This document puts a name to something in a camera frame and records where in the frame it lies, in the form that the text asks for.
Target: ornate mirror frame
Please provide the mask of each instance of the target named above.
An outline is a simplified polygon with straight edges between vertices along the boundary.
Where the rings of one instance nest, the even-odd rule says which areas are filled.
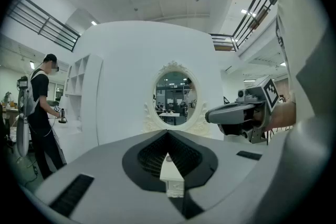
[[[180,72],[185,74],[191,79],[195,85],[197,93],[197,105],[194,114],[191,118],[181,125],[169,125],[164,123],[157,115],[153,106],[153,89],[156,87],[157,82],[167,73]],[[163,66],[156,74],[151,88],[147,90],[146,94],[147,102],[144,104],[145,118],[143,133],[152,132],[156,130],[179,130],[201,136],[210,136],[209,124],[205,120],[205,113],[207,112],[206,102],[203,100],[200,84],[194,74],[184,67],[182,64],[178,64],[176,61],[169,62],[166,66]]]

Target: mirror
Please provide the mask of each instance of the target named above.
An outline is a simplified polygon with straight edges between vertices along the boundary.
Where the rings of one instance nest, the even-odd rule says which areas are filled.
[[[153,105],[158,117],[169,125],[181,125],[191,118],[197,104],[195,86],[187,75],[169,72],[157,82]]]

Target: curved white wall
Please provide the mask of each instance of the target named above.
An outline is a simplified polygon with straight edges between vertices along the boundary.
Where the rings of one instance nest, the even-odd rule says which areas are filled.
[[[106,23],[88,29],[76,44],[76,58],[89,53],[103,58],[97,115],[87,112],[97,117],[100,145],[141,133],[148,91],[158,71],[172,60],[196,76],[209,109],[223,104],[221,74],[208,34],[165,23]],[[210,128],[213,138],[223,139],[217,125]]]

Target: railing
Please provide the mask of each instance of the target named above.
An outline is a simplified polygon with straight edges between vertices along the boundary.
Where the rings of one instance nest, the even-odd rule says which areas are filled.
[[[7,16],[52,42],[73,51],[80,34],[52,17],[31,0],[13,0]]]
[[[272,5],[277,0],[252,0],[246,14],[232,35],[210,34],[215,50],[237,51],[239,47],[253,34],[265,19]]]

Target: man wearing black cap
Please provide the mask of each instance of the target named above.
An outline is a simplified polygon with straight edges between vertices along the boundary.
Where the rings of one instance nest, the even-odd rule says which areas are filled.
[[[28,123],[35,158],[44,179],[52,174],[47,164],[45,153],[48,154],[57,169],[63,166],[48,119],[48,113],[57,118],[60,117],[59,112],[53,110],[47,103],[48,75],[55,74],[56,72],[58,72],[57,58],[53,54],[48,54],[44,58],[40,68],[34,70],[30,76],[34,101],[36,102],[39,99],[39,102],[35,107],[34,113],[28,116]]]

